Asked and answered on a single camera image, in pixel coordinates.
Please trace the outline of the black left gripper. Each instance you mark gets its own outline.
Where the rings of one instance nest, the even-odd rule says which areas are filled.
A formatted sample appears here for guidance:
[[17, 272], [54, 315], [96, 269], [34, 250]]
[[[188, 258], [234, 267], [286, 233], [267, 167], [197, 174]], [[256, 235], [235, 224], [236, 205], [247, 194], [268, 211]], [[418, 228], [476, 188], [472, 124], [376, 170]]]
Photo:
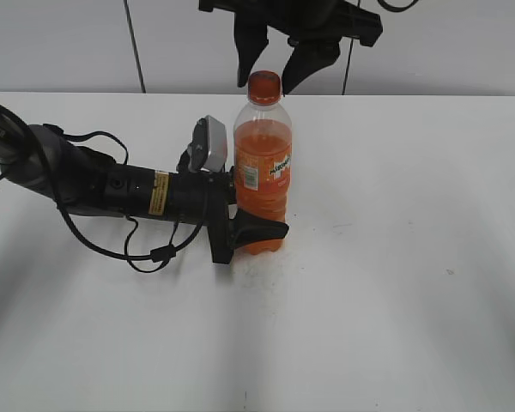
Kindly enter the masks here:
[[179, 218], [183, 223], [207, 228], [212, 262], [229, 264], [233, 249], [262, 241], [284, 239], [289, 226], [238, 209], [229, 218], [228, 208], [235, 203], [233, 174], [219, 172], [180, 173], [176, 195]]

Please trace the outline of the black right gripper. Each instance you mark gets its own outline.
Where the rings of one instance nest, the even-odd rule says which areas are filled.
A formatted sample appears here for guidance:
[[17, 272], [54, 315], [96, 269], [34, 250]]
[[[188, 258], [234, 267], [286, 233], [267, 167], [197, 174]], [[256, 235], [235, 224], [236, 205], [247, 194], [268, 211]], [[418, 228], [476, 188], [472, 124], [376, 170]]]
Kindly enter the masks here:
[[337, 61], [340, 40], [327, 39], [351, 38], [363, 46], [373, 46], [382, 34], [379, 15], [343, 0], [200, 0], [198, 9], [235, 14], [233, 37], [239, 88], [247, 84], [254, 64], [269, 44], [267, 27], [300, 41], [282, 72], [284, 94], [290, 94], [309, 76]]

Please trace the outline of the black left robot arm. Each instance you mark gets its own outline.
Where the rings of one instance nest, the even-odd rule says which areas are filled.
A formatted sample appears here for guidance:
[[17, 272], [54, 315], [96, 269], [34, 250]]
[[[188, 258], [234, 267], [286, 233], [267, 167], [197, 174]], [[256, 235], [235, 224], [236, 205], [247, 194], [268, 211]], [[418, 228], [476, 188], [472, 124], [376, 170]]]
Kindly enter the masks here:
[[[96, 136], [115, 137], [102, 130], [69, 135], [55, 124], [28, 125], [0, 105], [0, 181], [50, 198], [81, 243], [130, 267], [153, 262], [164, 268], [203, 228], [215, 264], [229, 264], [242, 246], [287, 235], [288, 225], [278, 218], [267, 220], [243, 209], [229, 214], [236, 203], [234, 176], [225, 167], [227, 132], [217, 119], [206, 116], [197, 121], [173, 173], [118, 163], [109, 154], [86, 147], [84, 143]], [[89, 241], [74, 224], [75, 215], [171, 221], [191, 224], [193, 230], [178, 245], [168, 242], [147, 254], [132, 255]]]

